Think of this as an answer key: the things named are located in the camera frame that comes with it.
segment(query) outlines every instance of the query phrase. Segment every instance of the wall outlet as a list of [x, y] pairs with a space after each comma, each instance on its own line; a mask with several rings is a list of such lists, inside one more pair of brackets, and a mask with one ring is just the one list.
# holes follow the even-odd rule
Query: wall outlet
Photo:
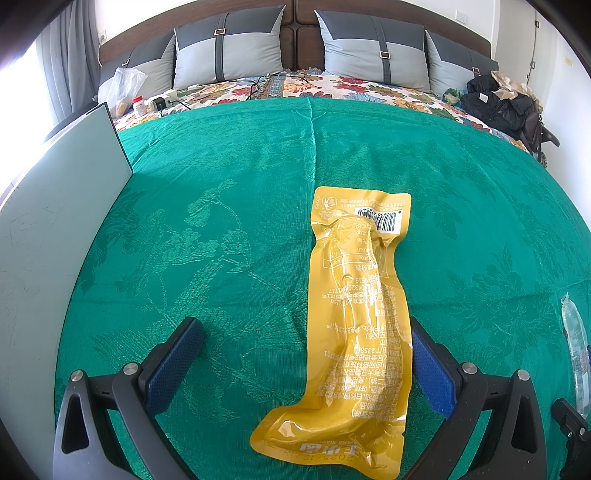
[[459, 10], [456, 10], [456, 20], [466, 25], [468, 23], [468, 16]]

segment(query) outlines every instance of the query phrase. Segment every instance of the green patterned fabric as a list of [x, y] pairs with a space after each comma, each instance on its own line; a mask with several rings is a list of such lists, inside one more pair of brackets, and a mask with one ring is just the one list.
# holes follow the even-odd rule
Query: green patterned fabric
[[[411, 314], [460, 362], [495, 375], [530, 372], [549, 478], [558, 477], [566, 449], [550, 405], [574, 402], [560, 297], [569, 292], [591, 332], [591, 234], [532, 157], [435, 115], [331, 99], [212, 106], [133, 127], [121, 140], [134, 175], [74, 289], [56, 409], [72, 370], [113, 373], [195, 316], [206, 329], [203, 351], [158, 421], [201, 480], [362, 478], [345, 466], [259, 455], [249, 437], [270, 409], [304, 392], [315, 188], [409, 192], [395, 262]], [[441, 420], [414, 385], [402, 474]], [[478, 435], [486, 415], [480, 420]]]

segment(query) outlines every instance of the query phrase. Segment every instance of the blue gripper pad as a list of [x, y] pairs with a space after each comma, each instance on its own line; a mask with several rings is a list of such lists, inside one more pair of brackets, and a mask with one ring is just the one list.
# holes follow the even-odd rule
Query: blue gripper pad
[[203, 325], [193, 320], [146, 383], [144, 406], [156, 416], [165, 412], [203, 345]]
[[456, 406], [452, 379], [437, 361], [431, 349], [423, 342], [421, 336], [414, 330], [412, 334], [415, 379], [433, 411], [443, 414], [448, 419]]

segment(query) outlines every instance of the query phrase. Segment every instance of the yellow plastic package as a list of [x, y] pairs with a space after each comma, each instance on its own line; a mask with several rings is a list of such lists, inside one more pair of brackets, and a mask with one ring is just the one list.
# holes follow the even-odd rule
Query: yellow plastic package
[[251, 436], [257, 452], [349, 465], [376, 480], [398, 475], [413, 353], [394, 250], [410, 204], [408, 193], [316, 189], [306, 391], [265, 416]]

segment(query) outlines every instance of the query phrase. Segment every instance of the metal screw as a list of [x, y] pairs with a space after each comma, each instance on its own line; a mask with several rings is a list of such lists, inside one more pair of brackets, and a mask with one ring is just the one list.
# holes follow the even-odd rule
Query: metal screw
[[472, 362], [466, 362], [462, 364], [462, 370], [464, 370], [464, 372], [466, 372], [468, 375], [474, 375], [476, 372], [478, 372], [478, 367]]
[[78, 382], [78, 380], [81, 379], [83, 375], [84, 373], [82, 373], [82, 370], [74, 370], [70, 375], [70, 380], [73, 382]]
[[135, 362], [130, 362], [123, 367], [123, 373], [125, 375], [133, 375], [139, 369], [139, 365]]
[[523, 369], [517, 371], [517, 376], [520, 380], [523, 380], [524, 382], [527, 382], [530, 379], [530, 374], [527, 372], [527, 370]]

